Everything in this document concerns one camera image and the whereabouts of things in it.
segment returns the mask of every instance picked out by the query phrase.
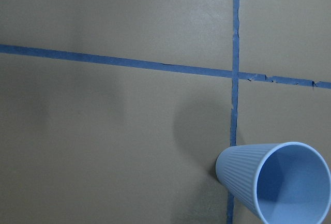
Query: vertical tape strip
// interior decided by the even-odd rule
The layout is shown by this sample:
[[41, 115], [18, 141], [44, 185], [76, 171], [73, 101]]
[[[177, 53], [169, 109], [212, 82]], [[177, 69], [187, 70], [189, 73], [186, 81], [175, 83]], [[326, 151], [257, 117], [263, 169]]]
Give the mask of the vertical tape strip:
[[[233, 42], [232, 42], [232, 109], [230, 127], [230, 145], [236, 145], [238, 118], [238, 87], [239, 87], [239, 0], [233, 0]], [[227, 207], [227, 224], [232, 224], [234, 197], [229, 192]]]

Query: cup rim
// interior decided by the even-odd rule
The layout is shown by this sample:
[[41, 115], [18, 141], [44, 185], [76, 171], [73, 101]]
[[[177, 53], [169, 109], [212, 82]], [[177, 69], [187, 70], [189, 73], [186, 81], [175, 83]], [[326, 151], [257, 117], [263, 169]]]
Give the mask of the cup rim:
[[258, 194], [257, 194], [257, 191], [258, 191], [258, 180], [259, 180], [259, 175], [260, 175], [260, 172], [261, 172], [261, 169], [264, 165], [264, 163], [267, 161], [267, 159], [277, 150], [283, 148], [283, 147], [286, 147], [286, 146], [290, 146], [290, 145], [298, 145], [298, 146], [302, 146], [302, 147], [305, 147], [309, 150], [311, 150], [312, 152], [314, 152], [318, 157], [319, 159], [321, 160], [321, 162], [323, 163], [325, 169], [326, 169], [326, 172], [328, 174], [328, 177], [329, 177], [329, 181], [330, 181], [330, 189], [329, 189], [329, 192], [330, 192], [330, 195], [329, 195], [329, 201], [328, 201], [328, 205], [326, 206], [325, 208], [325, 211], [323, 213], [323, 215], [321, 216], [321, 218], [319, 219], [319, 221], [317, 222], [317, 224], [320, 224], [322, 223], [322, 221], [324, 220], [324, 218], [326, 217], [327, 213], [328, 213], [328, 210], [330, 208], [330, 205], [331, 205], [331, 173], [330, 173], [330, 170], [329, 170], [329, 167], [327, 165], [327, 163], [325, 162], [324, 158], [322, 157], [322, 155], [317, 151], [315, 150], [313, 147], [305, 144], [305, 143], [301, 143], [301, 142], [297, 142], [297, 141], [290, 141], [290, 142], [286, 142], [286, 143], [280, 143], [279, 145], [276, 145], [275, 147], [273, 147], [268, 153], [266, 153], [264, 155], [264, 157], [261, 159], [258, 167], [257, 167], [257, 171], [255, 173], [255, 176], [254, 176], [254, 181], [253, 181], [253, 201], [254, 201], [254, 205], [255, 205], [255, 208], [256, 208], [256, 211], [259, 215], [259, 217], [262, 219], [262, 221], [266, 224], [268, 224], [268, 221], [264, 218], [261, 210], [260, 210], [260, 206], [259, 206], [259, 202], [258, 202]]

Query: plastic cup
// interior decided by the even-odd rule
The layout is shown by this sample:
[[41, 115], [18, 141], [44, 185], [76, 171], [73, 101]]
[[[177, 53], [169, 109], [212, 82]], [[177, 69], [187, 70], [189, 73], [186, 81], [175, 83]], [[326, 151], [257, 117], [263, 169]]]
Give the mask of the plastic cup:
[[229, 147], [218, 156], [216, 174], [266, 224], [319, 224], [330, 207], [330, 170], [300, 142]]

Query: blue painter's tape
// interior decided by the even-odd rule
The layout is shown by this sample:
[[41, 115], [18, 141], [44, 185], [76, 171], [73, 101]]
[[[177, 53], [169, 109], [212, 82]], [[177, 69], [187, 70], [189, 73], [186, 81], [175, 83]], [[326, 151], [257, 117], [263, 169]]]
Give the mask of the blue painter's tape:
[[[230, 145], [236, 145], [238, 119], [238, 87], [239, 87], [239, 3], [233, 0], [233, 40], [232, 40], [232, 109], [230, 126]], [[227, 224], [233, 222], [234, 198], [228, 193]]]
[[318, 82], [315, 84], [316, 87], [318, 88], [329, 88], [331, 89], [331, 83], [329, 82]]
[[233, 207], [234, 207], [234, 197], [230, 192], [228, 192], [227, 224], [232, 224]]
[[331, 82], [315, 82], [314, 80], [310, 79], [287, 78], [279, 76], [268, 77], [264, 74], [254, 74], [247, 72], [239, 72], [239, 79], [331, 89]]
[[65, 59], [71, 61], [90, 62], [97, 64], [118, 65], [118, 66], [134, 67], [134, 68], [198, 74], [198, 75], [206, 75], [213, 77], [224, 77], [224, 78], [232, 77], [232, 72], [229, 70], [209, 69], [209, 68], [185, 66], [185, 65], [169, 65], [169, 64], [163, 64], [157, 62], [135, 60], [135, 59], [99, 56], [99, 55], [91, 55], [91, 54], [75, 53], [75, 52], [55, 51], [55, 50], [47, 50], [40, 48], [8, 46], [4, 44], [0, 44], [0, 52], [9, 53], [9, 54], [36, 56], [36, 57]]

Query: light blue cup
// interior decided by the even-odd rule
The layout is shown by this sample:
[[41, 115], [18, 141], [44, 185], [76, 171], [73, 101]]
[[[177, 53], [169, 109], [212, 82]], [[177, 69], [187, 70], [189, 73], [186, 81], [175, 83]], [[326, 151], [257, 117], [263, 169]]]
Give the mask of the light blue cup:
[[300, 142], [229, 147], [218, 156], [216, 174], [265, 224], [319, 224], [330, 207], [330, 170]]

